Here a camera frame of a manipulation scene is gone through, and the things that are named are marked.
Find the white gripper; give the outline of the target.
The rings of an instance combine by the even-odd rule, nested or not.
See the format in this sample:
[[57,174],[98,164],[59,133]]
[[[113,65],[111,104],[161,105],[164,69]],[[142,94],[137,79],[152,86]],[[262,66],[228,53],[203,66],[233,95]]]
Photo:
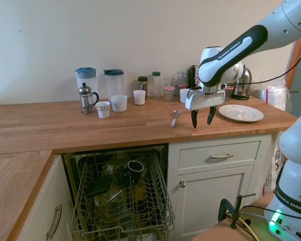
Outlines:
[[207,124],[210,125],[216,112],[216,106],[221,105],[225,99],[224,89],[209,94],[202,92],[202,90],[204,90],[204,88],[195,87],[191,88],[187,93],[185,108],[191,110],[193,128],[197,127],[197,115],[199,109],[210,107],[207,118]]

